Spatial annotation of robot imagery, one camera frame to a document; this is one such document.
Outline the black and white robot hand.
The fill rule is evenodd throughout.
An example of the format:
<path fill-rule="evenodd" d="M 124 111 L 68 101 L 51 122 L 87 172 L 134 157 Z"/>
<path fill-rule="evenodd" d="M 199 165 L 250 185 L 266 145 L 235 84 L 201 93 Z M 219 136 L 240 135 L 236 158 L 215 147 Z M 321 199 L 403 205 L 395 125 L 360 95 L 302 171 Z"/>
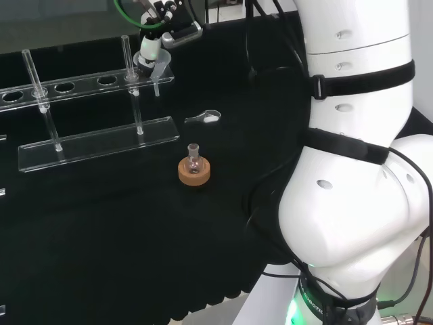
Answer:
<path fill-rule="evenodd" d="M 204 26 L 196 18 L 190 1 L 141 1 L 145 12 L 140 23 L 141 45 L 136 59 L 145 77 L 153 72 L 162 48 L 172 49 L 199 39 Z"/>

